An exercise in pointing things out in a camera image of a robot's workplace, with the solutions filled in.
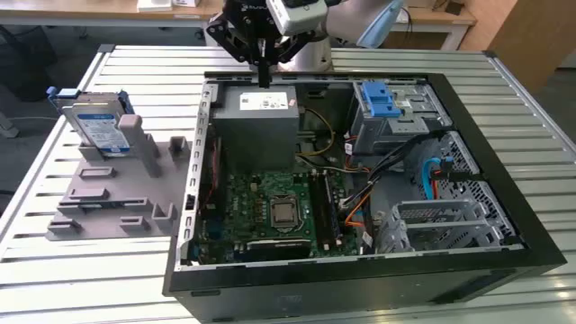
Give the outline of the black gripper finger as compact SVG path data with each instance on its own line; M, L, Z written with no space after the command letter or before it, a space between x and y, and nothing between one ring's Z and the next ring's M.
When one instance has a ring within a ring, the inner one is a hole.
M240 38L236 28L229 28L228 24L224 15L214 16L206 27L208 35L240 63L246 62L256 68L258 86L264 88L264 56L258 41L249 44Z
M278 32L269 33L264 38L264 87L270 86L270 67L278 63L286 63L304 48L305 44L312 41L316 32L309 30L294 36L289 36L286 40L276 43L280 39Z

